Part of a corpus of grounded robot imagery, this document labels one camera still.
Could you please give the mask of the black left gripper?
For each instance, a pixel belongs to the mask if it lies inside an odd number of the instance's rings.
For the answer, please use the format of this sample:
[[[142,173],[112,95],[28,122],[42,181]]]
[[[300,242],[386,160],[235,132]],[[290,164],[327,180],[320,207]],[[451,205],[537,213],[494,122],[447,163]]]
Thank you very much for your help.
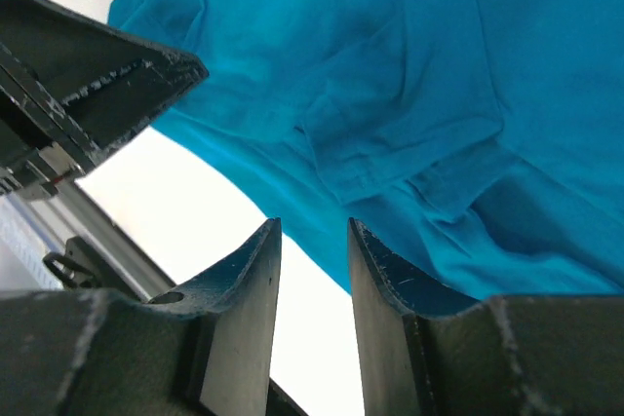
[[[190,53],[50,0],[1,0],[1,194],[47,197],[208,76]]]

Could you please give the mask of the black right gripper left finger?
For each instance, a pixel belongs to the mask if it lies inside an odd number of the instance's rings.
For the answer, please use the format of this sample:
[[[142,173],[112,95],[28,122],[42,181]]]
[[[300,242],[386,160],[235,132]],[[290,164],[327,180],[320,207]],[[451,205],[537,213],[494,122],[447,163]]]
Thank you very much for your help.
[[[5,415],[262,415],[281,223],[149,302],[113,289],[1,296]]]

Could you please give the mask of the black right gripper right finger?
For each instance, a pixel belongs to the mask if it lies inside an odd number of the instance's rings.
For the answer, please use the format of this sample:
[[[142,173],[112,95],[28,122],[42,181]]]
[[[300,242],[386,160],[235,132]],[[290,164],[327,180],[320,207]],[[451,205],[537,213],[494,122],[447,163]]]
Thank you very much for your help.
[[[474,300],[348,225],[369,415],[619,415],[623,300],[502,295]]]

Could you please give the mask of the bright blue t-shirt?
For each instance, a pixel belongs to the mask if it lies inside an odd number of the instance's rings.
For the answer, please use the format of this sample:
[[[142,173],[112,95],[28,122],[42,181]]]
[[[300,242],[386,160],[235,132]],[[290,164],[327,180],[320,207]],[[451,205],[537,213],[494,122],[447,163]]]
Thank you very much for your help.
[[[441,283],[623,290],[623,0],[114,0],[209,79],[155,123],[335,282],[365,223]]]

